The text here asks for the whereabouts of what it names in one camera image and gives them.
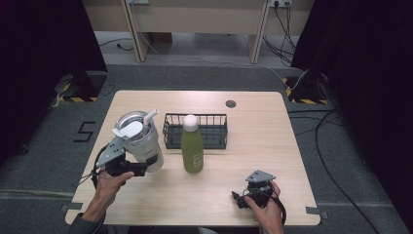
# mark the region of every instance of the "wall outlet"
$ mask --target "wall outlet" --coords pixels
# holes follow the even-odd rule
[[[274,3],[279,2],[279,8],[285,8],[287,4],[291,7],[292,0],[271,0],[271,7],[274,7]]]

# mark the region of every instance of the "cable on floor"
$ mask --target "cable on floor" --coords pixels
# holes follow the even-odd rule
[[[316,118],[316,117],[311,117],[311,116],[293,116],[293,117],[289,117],[290,119],[312,119],[312,120],[321,120],[320,118]],[[332,125],[336,125],[336,126],[344,126],[343,124],[338,124],[338,123],[335,123],[335,122],[333,122],[333,120],[336,120],[336,119],[340,119],[341,117],[334,117],[334,118],[332,118],[332,119],[329,119],[329,120],[324,120],[324,123],[325,124],[332,124]]]
[[[298,119],[298,118],[308,118],[308,119],[316,119],[316,120],[320,120],[319,118],[312,118],[312,117],[290,117],[290,119]],[[336,118],[332,118],[332,119],[330,119],[330,120],[325,120],[322,124],[332,124],[332,125],[336,125],[336,126],[344,126],[343,124],[337,124],[337,123],[334,123],[334,122],[332,122],[332,120],[335,120],[335,119],[338,119],[338,118],[340,118],[340,117],[336,117]],[[306,130],[306,131],[304,131],[304,132],[301,132],[301,133],[299,133],[299,134],[296,134],[295,136],[296,137],[298,137],[298,136],[300,136],[300,135],[303,135],[303,134],[306,134],[306,133],[309,133],[309,132],[311,132],[311,131],[314,131],[316,128],[312,128],[312,129],[310,129],[310,130]]]
[[[121,46],[121,44],[116,44],[116,46],[119,48],[119,49],[122,49],[122,50],[124,50],[124,51],[131,51],[131,50],[133,50],[133,47],[132,48],[130,48],[130,49],[126,49],[125,47],[123,47],[123,46]]]
[[[110,41],[107,41],[105,43],[99,44],[99,46],[104,46],[106,44],[109,44],[109,43],[115,42],[115,41],[126,41],[126,40],[131,40],[131,38],[118,38],[118,39],[110,40]]]
[[[371,226],[371,228],[373,229],[373,231],[377,234],[379,234],[379,231],[377,230],[377,228],[374,226],[374,224],[371,222],[371,220],[367,217],[367,215],[360,209],[360,207],[353,201],[353,199],[343,190],[343,188],[341,188],[341,186],[338,184],[337,180],[332,176],[330,170],[327,168],[327,166],[325,165],[324,159],[322,158],[321,155],[321,151],[319,149],[319,126],[321,126],[321,124],[324,122],[324,120],[328,117],[328,115],[330,115],[331,113],[333,113],[335,111],[331,110],[329,111],[327,114],[324,115],[324,117],[322,117],[322,119],[319,121],[318,125],[316,126],[316,135],[315,135],[315,139],[316,139],[316,148],[317,148],[317,153],[319,155],[319,159],[321,160],[322,166],[324,167],[325,171],[327,172],[328,176],[330,177],[330,179],[333,181],[333,183],[336,185],[336,187],[340,190],[340,192],[353,204],[353,206],[358,210],[358,212],[364,217],[364,219],[368,222],[368,224]]]

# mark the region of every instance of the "white bottle cap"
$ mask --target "white bottle cap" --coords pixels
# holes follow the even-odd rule
[[[198,129],[198,118],[195,115],[187,115],[183,118],[183,130],[194,132]]]

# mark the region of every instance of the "yellow and black tape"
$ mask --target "yellow and black tape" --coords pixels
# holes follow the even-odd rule
[[[289,87],[287,84],[288,78],[282,79],[286,85],[286,95],[288,96],[288,100],[293,103],[303,103],[303,104],[328,104],[327,100],[323,97],[322,90],[318,92],[312,93],[310,96],[305,96],[298,91],[291,90],[292,88]]]
[[[60,97],[60,101],[86,102],[96,101],[97,97]]]
[[[71,82],[67,83],[59,101],[72,101],[72,102],[89,102],[97,101],[97,94],[88,91],[80,92],[76,85],[72,85]]]

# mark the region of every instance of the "wooden table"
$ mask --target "wooden table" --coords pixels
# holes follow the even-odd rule
[[[234,108],[226,106],[234,100]],[[105,223],[119,225],[256,226],[250,209],[239,209],[231,191],[242,193],[245,178],[254,170],[273,174],[282,190],[287,210],[286,225],[317,225],[319,215],[307,214],[316,207],[288,115],[279,93],[121,91],[116,94],[97,137],[84,175],[93,168],[99,149],[113,137],[111,129],[124,114],[154,108],[154,117],[164,153],[164,166],[144,177],[133,177],[122,187],[108,209]],[[179,149],[166,149],[162,128],[166,113],[227,114],[227,148],[205,150],[204,169],[186,173]],[[71,223],[94,195],[91,181],[81,184],[69,210]]]

